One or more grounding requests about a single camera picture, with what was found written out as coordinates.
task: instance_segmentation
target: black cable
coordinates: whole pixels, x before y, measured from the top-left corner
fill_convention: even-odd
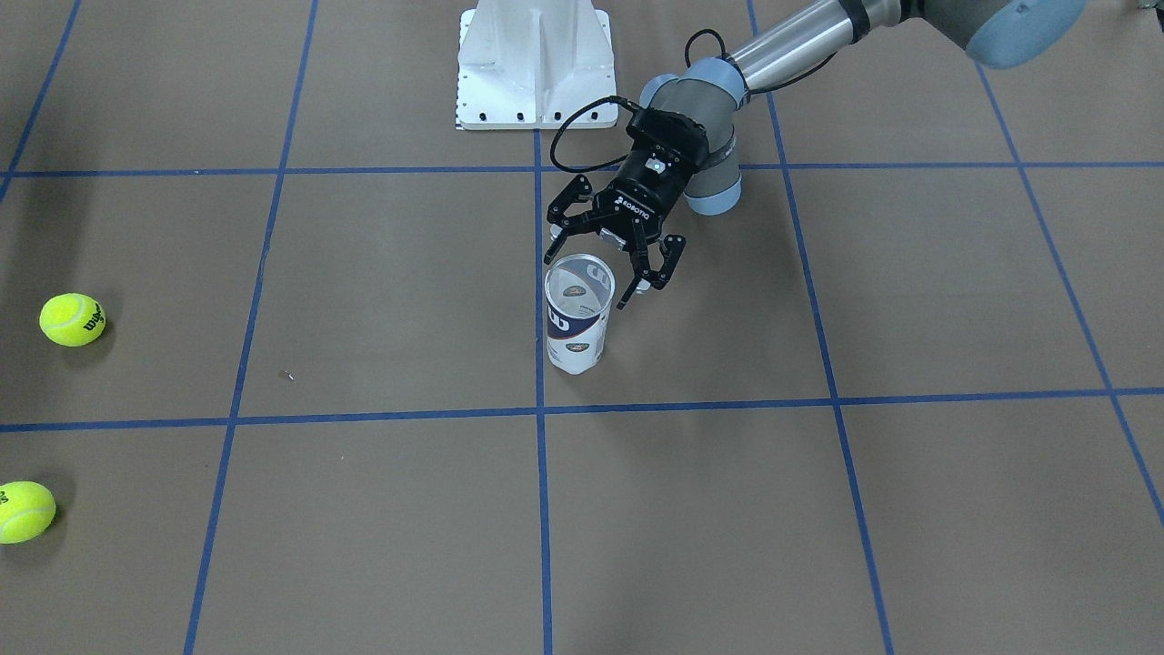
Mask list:
[[[710,34],[715,37],[715,40],[719,43],[719,57],[723,59],[728,58],[728,45],[724,43],[723,36],[719,36],[719,33],[714,29],[701,29],[687,40],[687,45],[683,45],[683,63],[687,64],[687,67],[691,67],[691,43],[695,43],[695,40],[704,34]]]
[[[799,76],[796,76],[796,77],[794,77],[794,78],[789,79],[788,81],[781,81],[780,84],[773,84],[772,86],[765,86],[764,88],[748,88],[748,90],[747,90],[747,94],[748,94],[748,95],[759,95],[760,93],[768,93],[768,92],[771,92],[771,91],[779,91],[779,90],[781,90],[781,88],[783,88],[783,87],[786,87],[786,86],[792,86],[793,84],[796,84],[797,81],[800,81],[800,80],[804,79],[805,77],[808,77],[808,76],[812,74],[814,72],[816,72],[816,71],[818,71],[818,70],[823,69],[823,67],[824,67],[824,65],[825,65],[825,64],[828,64],[829,62],[831,62],[831,60],[832,60],[832,58],[833,58],[833,57],[836,57],[836,56],[837,56],[837,54],[836,54],[836,52],[833,52],[833,54],[829,55],[829,56],[828,56],[828,57],[825,57],[825,58],[824,58],[824,60],[823,60],[823,62],[821,62],[819,64],[817,64],[817,65],[812,66],[812,67],[811,67],[811,69],[809,69],[809,70],[808,70],[807,72],[804,72],[804,73],[801,73],[801,74],[799,74]]]
[[[629,112],[638,112],[638,111],[640,111],[643,108],[643,107],[638,106],[637,104],[627,100],[626,98],[623,98],[622,95],[606,95],[605,98],[598,98],[594,102],[590,102],[589,105],[587,105],[587,106],[582,107],[581,109],[574,112],[570,115],[570,118],[566,119],[566,122],[563,122],[561,124],[561,127],[558,128],[558,133],[554,134],[554,140],[549,143],[549,161],[553,162],[553,164],[555,166],[558,166],[559,170],[565,170],[566,172],[591,172],[591,171],[598,170],[599,168],[606,168],[608,165],[613,165],[613,164],[616,164],[616,163],[618,163],[618,162],[620,162],[620,161],[623,161],[623,159],[626,158],[626,155],[623,155],[623,156],[618,157],[617,159],[610,159],[606,163],[601,163],[601,164],[597,164],[597,165],[591,165],[591,166],[585,166],[585,168],[573,168],[573,166],[565,165],[565,164],[562,164],[561,162],[558,161],[558,141],[562,137],[563,134],[566,134],[566,128],[568,128],[572,122],[574,122],[575,120],[577,120],[579,116],[581,116],[582,114],[589,112],[590,109],[592,109],[592,108],[595,108],[597,106],[601,106],[601,105],[609,105],[609,104],[618,105],[618,106],[625,108]]]

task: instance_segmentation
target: yellow-green tennis ball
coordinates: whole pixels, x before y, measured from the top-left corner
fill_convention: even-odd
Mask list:
[[[20,543],[44,532],[57,513],[52,493],[36,483],[0,485],[0,543]]]
[[[41,332],[62,347],[84,347],[105,332],[105,311],[85,293],[64,293],[44,302]]]

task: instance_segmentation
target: can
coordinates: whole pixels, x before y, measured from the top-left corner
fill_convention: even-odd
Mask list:
[[[562,371],[577,376],[602,359],[615,273],[601,258],[565,256],[546,271],[546,354]]]

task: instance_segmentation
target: white plastic bracket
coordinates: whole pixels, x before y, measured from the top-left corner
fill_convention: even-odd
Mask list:
[[[590,0],[480,0],[461,14],[456,127],[554,128],[588,102],[613,95],[610,15]],[[612,127],[617,105],[570,128]]]

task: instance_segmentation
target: blue joint cap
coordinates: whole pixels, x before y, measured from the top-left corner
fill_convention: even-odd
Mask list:
[[[643,87],[643,93],[639,93],[639,105],[650,107],[651,100],[654,100],[654,94],[658,93],[665,84],[673,79],[679,79],[679,76],[673,72],[665,72],[648,81],[646,86]]]
[[[739,201],[739,195],[744,191],[744,177],[737,177],[736,183],[731,186],[719,191],[718,193],[705,195],[703,198],[693,198],[687,193],[683,197],[687,198],[688,206],[691,211],[703,215],[718,215],[726,212],[728,209],[736,206]]]
[[[736,100],[736,108],[744,106],[747,86],[736,66],[717,57],[704,57],[687,69],[683,79],[700,79],[723,88]]]
[[[966,54],[992,69],[1034,59],[1076,24],[1087,0],[1014,0],[978,28]]]

